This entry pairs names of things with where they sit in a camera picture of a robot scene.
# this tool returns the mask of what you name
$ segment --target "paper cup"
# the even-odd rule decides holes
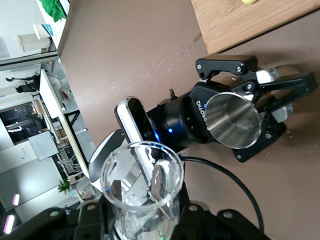
[[[54,35],[52,27],[49,24],[33,24],[33,29],[39,40],[49,38]]]

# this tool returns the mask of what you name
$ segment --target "metal cup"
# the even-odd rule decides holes
[[[241,93],[214,95],[206,104],[205,117],[208,131],[229,148],[248,148],[261,134],[262,121],[258,110]]]

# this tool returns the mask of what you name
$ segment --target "wooden cutting board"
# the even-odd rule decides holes
[[[191,0],[206,49],[219,53],[320,8],[320,0]]]

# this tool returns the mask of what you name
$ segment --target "bolt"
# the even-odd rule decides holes
[[[91,205],[89,205],[86,209],[88,209],[88,210],[93,210],[93,209],[95,209],[95,208],[96,208],[96,206],[93,205],[93,204],[91,204]]]
[[[252,89],[252,84],[251,83],[249,83],[247,86],[246,86],[246,89],[248,89],[248,90],[251,90]]]
[[[55,217],[57,215],[59,215],[59,211],[58,210],[54,210],[54,211],[50,212],[50,214],[49,214],[50,217]]]
[[[189,206],[189,210],[192,211],[192,212],[196,212],[198,210],[198,208],[197,208],[196,205],[190,205]]]
[[[227,219],[232,219],[234,216],[232,215],[232,213],[231,212],[229,212],[229,211],[225,211],[224,213],[223,213],[223,216],[225,217],[225,218],[227,218]]]
[[[242,67],[241,67],[241,66],[238,66],[235,70],[236,70],[237,73],[241,73]]]

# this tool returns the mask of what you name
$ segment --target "transparent beaker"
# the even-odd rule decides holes
[[[115,230],[124,240],[166,240],[178,223],[184,168],[167,146],[130,143],[112,152],[101,170],[101,188],[112,203]]]

